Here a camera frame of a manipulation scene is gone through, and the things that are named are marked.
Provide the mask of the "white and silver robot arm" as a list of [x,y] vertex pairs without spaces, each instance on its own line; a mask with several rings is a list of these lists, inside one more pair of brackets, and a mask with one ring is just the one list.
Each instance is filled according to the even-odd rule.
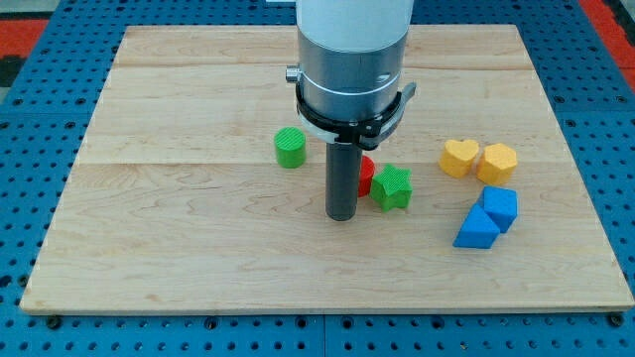
[[299,0],[299,116],[346,125],[400,104],[413,0]]

